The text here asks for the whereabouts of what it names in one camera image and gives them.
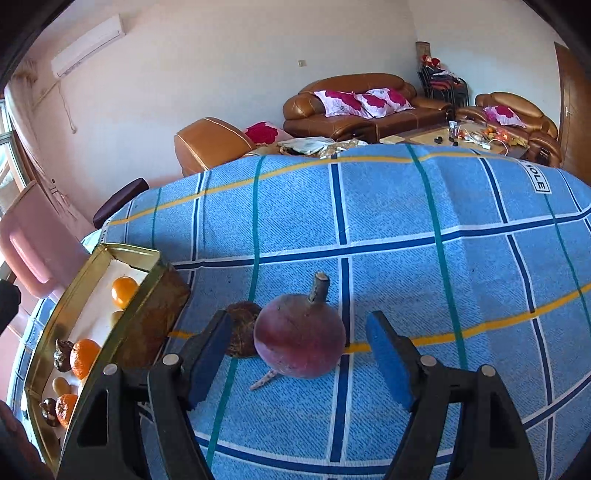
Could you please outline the person's left hand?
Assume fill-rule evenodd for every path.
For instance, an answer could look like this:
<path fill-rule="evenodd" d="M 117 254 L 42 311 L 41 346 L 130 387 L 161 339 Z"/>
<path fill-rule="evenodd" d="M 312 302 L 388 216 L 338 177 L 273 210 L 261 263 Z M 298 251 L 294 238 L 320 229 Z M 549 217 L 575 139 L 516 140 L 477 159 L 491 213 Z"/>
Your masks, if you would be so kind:
<path fill-rule="evenodd" d="M 54 478 L 29 441 L 22 423 L 4 401 L 1 402 L 1 478 Z"/>

